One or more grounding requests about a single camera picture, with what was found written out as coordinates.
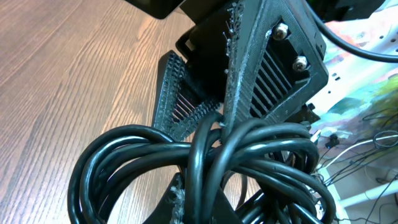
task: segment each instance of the wooden table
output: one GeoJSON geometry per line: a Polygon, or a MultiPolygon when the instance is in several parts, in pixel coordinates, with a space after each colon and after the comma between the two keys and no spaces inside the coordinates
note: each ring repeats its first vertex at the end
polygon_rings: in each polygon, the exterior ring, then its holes
{"type": "MultiPolygon", "coordinates": [[[[151,124],[157,61],[191,26],[181,13],[160,21],[122,0],[0,1],[2,223],[69,223],[80,152],[116,126],[151,124]]],[[[176,170],[134,181],[109,222],[142,223],[176,170]]],[[[239,189],[235,178],[226,191],[239,189]]]]}

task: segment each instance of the cable bundle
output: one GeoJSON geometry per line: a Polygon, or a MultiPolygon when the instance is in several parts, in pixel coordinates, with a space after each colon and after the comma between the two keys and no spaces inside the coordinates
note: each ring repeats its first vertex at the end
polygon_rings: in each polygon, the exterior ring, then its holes
{"type": "Polygon", "coordinates": [[[261,119],[249,119],[234,128],[222,145],[212,147],[222,129],[211,130],[211,126],[222,119],[219,113],[208,113],[192,143],[174,142],[166,134],[140,125],[102,134],[83,151],[73,169],[68,188],[71,222],[106,223],[117,199],[135,178],[171,165],[179,166],[185,180],[184,223],[209,223],[216,193],[229,171],[256,179],[261,188],[235,211],[243,223],[333,221],[333,197],[309,175],[319,154],[304,126],[267,126],[261,119]],[[281,151],[291,152],[291,162],[264,157],[281,151]],[[323,199],[321,220],[316,218],[315,202],[306,185],[323,199]]]}

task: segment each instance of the silver screw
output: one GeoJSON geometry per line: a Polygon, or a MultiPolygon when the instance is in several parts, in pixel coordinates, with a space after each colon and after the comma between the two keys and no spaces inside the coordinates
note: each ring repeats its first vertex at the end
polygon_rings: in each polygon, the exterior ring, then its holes
{"type": "Polygon", "coordinates": [[[281,22],[280,24],[276,25],[276,27],[274,28],[274,31],[272,32],[272,37],[275,40],[283,40],[287,37],[288,30],[289,27],[281,22]]]}
{"type": "Polygon", "coordinates": [[[307,58],[304,56],[298,56],[293,62],[293,70],[296,72],[302,72],[307,68],[307,58]]]}

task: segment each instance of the metal bolt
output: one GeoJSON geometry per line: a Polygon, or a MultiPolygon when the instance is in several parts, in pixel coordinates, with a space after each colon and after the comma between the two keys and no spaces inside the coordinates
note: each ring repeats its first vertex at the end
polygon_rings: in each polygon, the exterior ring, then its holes
{"type": "Polygon", "coordinates": [[[298,56],[293,63],[293,70],[296,72],[302,72],[307,68],[307,58],[304,56],[298,56]]]}
{"type": "Polygon", "coordinates": [[[275,40],[283,40],[287,37],[288,30],[289,27],[281,22],[280,24],[276,25],[276,27],[274,28],[274,31],[272,32],[272,37],[275,40]]]}

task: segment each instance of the screw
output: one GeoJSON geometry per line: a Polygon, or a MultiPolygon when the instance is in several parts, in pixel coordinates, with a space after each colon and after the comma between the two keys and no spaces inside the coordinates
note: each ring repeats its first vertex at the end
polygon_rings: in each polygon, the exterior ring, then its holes
{"type": "Polygon", "coordinates": [[[274,31],[272,32],[272,37],[275,40],[283,40],[287,37],[288,29],[289,27],[281,22],[280,24],[276,25],[276,27],[274,28],[274,31]]]}
{"type": "Polygon", "coordinates": [[[293,70],[296,72],[302,72],[307,68],[307,58],[304,56],[298,56],[293,63],[293,70]]]}

